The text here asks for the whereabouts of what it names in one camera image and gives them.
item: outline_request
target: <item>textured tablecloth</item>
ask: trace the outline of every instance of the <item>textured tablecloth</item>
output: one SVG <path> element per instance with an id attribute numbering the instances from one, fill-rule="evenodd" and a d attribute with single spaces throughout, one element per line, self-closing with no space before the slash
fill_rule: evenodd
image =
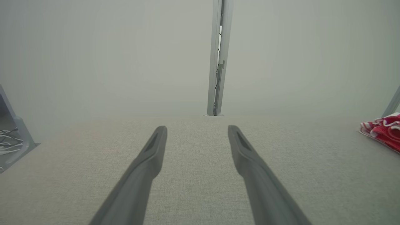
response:
<path id="1" fill-rule="evenodd" d="M 358 122 L 225 116 L 74 125 L 0 174 L 0 224 L 88 224 L 160 125 L 168 139 L 144 224 L 254 224 L 228 141 L 228 125 L 237 125 L 314 225 L 398 225 L 400 155 L 358 133 Z"/>

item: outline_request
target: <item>red fabric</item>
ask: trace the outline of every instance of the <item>red fabric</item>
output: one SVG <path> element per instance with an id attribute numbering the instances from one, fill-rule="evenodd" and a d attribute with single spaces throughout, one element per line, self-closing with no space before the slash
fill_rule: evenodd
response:
<path id="1" fill-rule="evenodd" d="M 400 153 L 400 115 L 392 114 L 374 122 L 361 123 L 360 132 Z"/>

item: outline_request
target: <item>red towel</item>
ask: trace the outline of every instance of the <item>red towel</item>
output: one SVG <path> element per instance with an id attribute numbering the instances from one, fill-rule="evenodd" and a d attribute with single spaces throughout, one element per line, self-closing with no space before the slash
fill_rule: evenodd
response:
<path id="1" fill-rule="evenodd" d="M 378 118 L 374 122 L 361 123 L 360 133 L 400 153 L 400 113 Z"/>

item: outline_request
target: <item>red and white cloth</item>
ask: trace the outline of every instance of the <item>red and white cloth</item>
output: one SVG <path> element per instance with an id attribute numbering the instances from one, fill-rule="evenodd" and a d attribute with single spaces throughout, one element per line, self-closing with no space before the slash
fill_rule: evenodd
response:
<path id="1" fill-rule="evenodd" d="M 400 113 L 378 118 L 374 122 L 361 123 L 360 133 L 400 153 Z"/>

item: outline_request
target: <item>wall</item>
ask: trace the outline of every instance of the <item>wall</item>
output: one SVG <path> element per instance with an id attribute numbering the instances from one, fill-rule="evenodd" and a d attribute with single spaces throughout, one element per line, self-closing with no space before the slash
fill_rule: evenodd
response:
<path id="1" fill-rule="evenodd" d="M 127 115 L 203 115 L 212 0 L 3 0 L 0 84 L 36 142 Z"/>
<path id="2" fill-rule="evenodd" d="M 380 117 L 400 85 L 400 1 L 235 1 L 222 113 Z"/>

